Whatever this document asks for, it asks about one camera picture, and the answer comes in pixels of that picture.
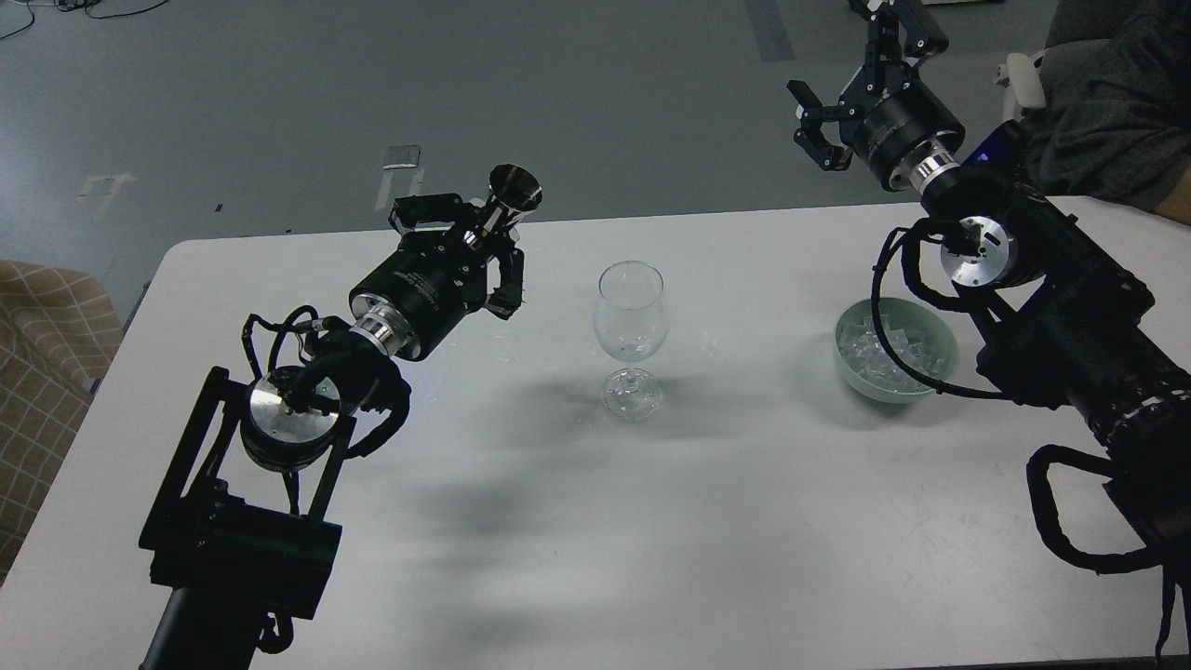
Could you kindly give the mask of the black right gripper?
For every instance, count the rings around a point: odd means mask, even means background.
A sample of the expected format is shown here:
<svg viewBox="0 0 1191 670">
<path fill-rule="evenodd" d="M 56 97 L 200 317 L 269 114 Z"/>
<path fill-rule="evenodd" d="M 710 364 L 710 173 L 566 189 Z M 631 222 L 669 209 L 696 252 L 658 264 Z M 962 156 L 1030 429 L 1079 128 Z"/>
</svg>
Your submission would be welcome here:
<svg viewBox="0 0 1191 670">
<path fill-rule="evenodd" d="M 867 26 L 863 60 L 836 102 L 821 101 L 810 84 L 792 79 L 799 127 L 793 140 L 824 171 L 863 161 L 883 190 L 908 190 L 904 165 L 919 145 L 939 144 L 949 154 L 961 148 L 966 129 L 935 93 L 919 81 L 919 64 L 950 46 L 948 35 L 922 1 L 850 1 L 852 13 Z M 871 101 L 871 94 L 884 94 Z M 824 129 L 838 125 L 841 144 Z"/>
</svg>

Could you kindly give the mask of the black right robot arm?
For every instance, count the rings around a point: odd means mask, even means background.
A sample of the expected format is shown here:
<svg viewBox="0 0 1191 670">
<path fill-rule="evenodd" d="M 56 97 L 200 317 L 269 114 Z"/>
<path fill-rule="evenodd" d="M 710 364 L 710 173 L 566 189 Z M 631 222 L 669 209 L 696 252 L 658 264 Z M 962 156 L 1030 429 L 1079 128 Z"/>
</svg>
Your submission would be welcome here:
<svg viewBox="0 0 1191 670">
<path fill-rule="evenodd" d="M 1105 450 L 1047 444 L 1025 463 L 1039 538 L 1072 566 L 1123 575 L 1162 571 L 1156 664 L 1176 603 L 1187 605 L 1187 370 L 1145 332 L 1154 306 L 1143 281 L 1064 215 L 1025 179 L 1025 134 L 1005 120 L 966 159 L 965 129 L 919 79 L 919 65 L 948 48 L 944 30 L 919 1 L 852 1 L 867 26 L 863 63 L 831 102 L 800 80 L 793 140 L 822 170 L 860 158 L 884 190 L 916 190 L 924 217 L 893 228 L 872 268 L 869 314 L 879 317 L 893 259 L 904 284 L 933 308 L 969 317 L 983 336 L 977 372 L 989 392 L 949 384 L 892 356 L 931 392 L 1079 411 Z M 1143 541 L 1127 553 L 1078 550 L 1061 530 L 1050 467 L 1102 476 L 1106 496 Z"/>
</svg>

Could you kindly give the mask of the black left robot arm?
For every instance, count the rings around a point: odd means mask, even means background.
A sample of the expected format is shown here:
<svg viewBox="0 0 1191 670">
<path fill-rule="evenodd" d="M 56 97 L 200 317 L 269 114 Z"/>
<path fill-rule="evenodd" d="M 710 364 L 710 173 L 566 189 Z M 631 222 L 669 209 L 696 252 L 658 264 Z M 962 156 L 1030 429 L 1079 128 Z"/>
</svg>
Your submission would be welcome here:
<svg viewBox="0 0 1191 670">
<path fill-rule="evenodd" d="M 339 552 L 328 507 L 341 470 L 409 419 L 399 362 L 424 361 L 476 311 L 512 317 L 515 226 L 541 203 L 536 186 L 492 186 L 482 203 L 399 198 L 398 246 L 350 289 L 348 317 L 311 303 L 247 317 L 249 381 L 208 371 L 141 531 L 152 583 L 172 591 L 141 666 L 247 669 L 289 649 Z"/>
</svg>

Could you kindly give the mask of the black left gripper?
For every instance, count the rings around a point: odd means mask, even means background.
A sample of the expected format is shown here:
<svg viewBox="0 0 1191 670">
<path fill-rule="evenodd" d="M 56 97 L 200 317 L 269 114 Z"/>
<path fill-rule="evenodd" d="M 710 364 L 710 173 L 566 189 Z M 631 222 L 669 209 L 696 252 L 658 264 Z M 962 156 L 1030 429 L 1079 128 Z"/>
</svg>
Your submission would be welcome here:
<svg viewBox="0 0 1191 670">
<path fill-rule="evenodd" d="M 353 332 L 384 355 L 417 362 L 481 306 L 501 321 L 515 317 L 525 253 L 516 245 L 470 248 L 490 237 L 484 212 L 459 194 L 395 198 L 388 224 L 405 236 L 349 293 Z M 493 261 L 499 281 L 488 292 Z"/>
</svg>

